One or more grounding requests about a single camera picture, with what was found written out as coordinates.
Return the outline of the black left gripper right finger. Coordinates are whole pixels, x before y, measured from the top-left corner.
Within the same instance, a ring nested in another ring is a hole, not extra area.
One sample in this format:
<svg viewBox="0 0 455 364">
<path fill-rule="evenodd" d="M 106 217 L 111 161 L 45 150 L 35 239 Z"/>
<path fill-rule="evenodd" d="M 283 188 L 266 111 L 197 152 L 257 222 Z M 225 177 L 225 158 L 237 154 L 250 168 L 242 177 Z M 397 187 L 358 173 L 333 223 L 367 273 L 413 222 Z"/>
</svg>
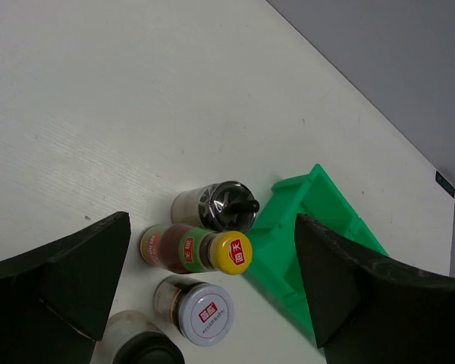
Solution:
<svg viewBox="0 0 455 364">
<path fill-rule="evenodd" d="M 329 363 L 455 363 L 455 278 L 407 265 L 298 215 L 315 342 Z"/>
</svg>

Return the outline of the black-lid pepper jar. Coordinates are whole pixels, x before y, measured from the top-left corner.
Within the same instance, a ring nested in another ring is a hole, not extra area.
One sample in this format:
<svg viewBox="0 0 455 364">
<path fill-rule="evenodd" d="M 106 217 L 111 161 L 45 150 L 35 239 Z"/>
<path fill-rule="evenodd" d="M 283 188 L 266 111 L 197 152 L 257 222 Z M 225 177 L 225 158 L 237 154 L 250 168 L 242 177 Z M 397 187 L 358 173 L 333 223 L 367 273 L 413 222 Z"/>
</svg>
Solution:
<svg viewBox="0 0 455 364">
<path fill-rule="evenodd" d="M 107 321 L 100 342 L 103 363 L 182 364 L 178 346 L 138 311 L 126 310 Z"/>
</svg>

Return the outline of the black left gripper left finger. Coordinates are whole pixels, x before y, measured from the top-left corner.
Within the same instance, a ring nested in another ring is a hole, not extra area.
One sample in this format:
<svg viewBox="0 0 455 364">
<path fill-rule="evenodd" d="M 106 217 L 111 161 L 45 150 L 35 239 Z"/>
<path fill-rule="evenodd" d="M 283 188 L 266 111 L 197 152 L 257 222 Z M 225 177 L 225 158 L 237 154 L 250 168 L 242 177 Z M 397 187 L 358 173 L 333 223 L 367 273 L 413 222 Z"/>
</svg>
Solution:
<svg viewBox="0 0 455 364">
<path fill-rule="evenodd" d="M 0 363 L 88 363 L 103 338 L 130 244 L 116 212 L 0 261 Z"/>
</svg>

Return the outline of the black-top shaker jar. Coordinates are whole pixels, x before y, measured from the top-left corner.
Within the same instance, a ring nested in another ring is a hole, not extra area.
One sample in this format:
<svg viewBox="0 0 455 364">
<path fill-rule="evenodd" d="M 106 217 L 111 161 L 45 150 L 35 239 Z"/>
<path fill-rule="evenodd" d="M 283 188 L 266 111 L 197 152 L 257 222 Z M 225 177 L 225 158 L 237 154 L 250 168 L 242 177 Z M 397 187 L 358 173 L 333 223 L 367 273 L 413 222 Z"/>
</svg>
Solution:
<svg viewBox="0 0 455 364">
<path fill-rule="evenodd" d="M 250 189 L 228 180 L 180 193 L 171 205 L 171 221 L 213 231 L 246 233 L 259 210 Z"/>
</svg>

